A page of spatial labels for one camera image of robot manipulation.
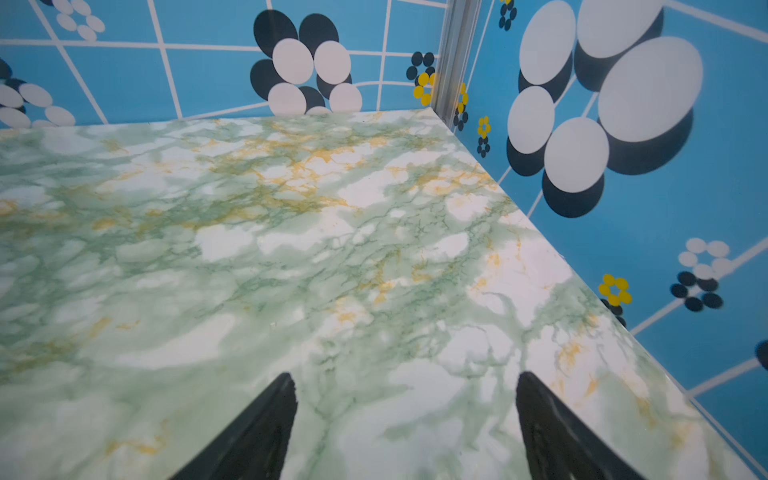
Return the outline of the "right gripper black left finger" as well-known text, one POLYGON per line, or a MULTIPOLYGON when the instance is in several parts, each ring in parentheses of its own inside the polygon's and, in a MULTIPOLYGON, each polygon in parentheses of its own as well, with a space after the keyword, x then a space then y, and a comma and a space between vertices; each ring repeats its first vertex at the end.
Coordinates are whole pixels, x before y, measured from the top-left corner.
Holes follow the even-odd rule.
POLYGON ((296 386, 275 378, 175 479, 278 479, 297 414, 296 386))

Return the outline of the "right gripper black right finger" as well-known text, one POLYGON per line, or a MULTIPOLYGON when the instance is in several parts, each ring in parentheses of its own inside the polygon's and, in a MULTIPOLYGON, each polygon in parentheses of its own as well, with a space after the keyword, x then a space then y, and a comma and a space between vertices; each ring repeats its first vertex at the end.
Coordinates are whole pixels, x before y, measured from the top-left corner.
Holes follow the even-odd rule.
POLYGON ((518 378, 516 408, 533 479, 642 477, 530 371, 518 378))

